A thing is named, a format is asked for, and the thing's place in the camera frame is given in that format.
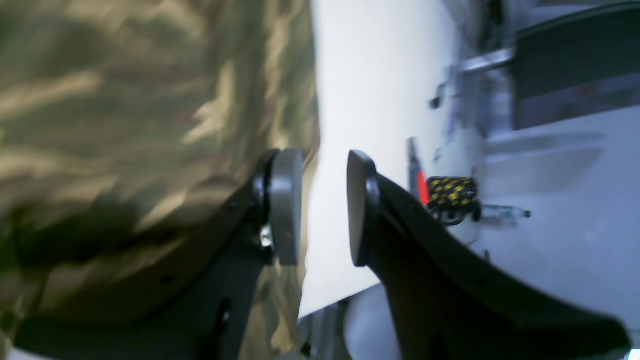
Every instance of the camouflage jacket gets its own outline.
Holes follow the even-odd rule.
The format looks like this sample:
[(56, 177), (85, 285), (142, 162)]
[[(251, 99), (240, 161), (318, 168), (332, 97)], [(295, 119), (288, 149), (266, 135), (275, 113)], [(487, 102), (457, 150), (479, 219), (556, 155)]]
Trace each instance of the camouflage jacket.
[[(315, 76), (307, 0), (0, 0), (0, 309), (136, 273), (268, 149), (313, 164)], [(297, 350), (303, 277), (265, 269), (241, 358)]]

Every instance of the black and yellow pouch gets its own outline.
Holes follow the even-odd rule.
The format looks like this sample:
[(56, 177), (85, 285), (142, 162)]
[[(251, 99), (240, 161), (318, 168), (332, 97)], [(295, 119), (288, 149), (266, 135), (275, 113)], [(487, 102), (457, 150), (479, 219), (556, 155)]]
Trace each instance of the black and yellow pouch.
[(443, 225), (462, 223), (467, 214), (480, 211), (476, 201), (477, 182), (473, 177), (437, 177), (427, 179), (427, 209)]

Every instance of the red object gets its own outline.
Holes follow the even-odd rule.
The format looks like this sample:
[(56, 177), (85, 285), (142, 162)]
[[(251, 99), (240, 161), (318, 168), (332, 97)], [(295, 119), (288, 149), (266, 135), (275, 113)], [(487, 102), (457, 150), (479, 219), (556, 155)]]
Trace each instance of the red object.
[(422, 205), (428, 204), (431, 196), (429, 196), (429, 189), (427, 188), (427, 179), (422, 171), (418, 173), (418, 192)]

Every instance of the white desk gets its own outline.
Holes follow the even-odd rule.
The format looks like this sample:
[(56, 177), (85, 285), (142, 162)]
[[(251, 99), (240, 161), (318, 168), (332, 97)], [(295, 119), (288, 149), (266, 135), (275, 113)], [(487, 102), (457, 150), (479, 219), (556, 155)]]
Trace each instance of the white desk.
[[(347, 157), (366, 152), (378, 172), (408, 185), (406, 140), (417, 136), (427, 176), (469, 176), (474, 132), (461, 131), (442, 151), (450, 101), (429, 101), (454, 58), (454, 23), (439, 0), (316, 0), (314, 20), (322, 144), (310, 193), (305, 278), (300, 316), (379, 283), (355, 268), (349, 249)], [(461, 224), (452, 233), (473, 240)]]

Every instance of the camouflage fabric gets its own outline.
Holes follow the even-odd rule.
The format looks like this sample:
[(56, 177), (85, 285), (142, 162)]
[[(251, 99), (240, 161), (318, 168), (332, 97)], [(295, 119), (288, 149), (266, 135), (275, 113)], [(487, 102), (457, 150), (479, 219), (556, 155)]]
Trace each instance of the camouflage fabric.
[[(178, 247), (268, 149), (308, 189), (315, 76), (307, 0), (0, 0), (3, 330)], [(299, 348), (303, 260), (265, 269), (243, 359)]]

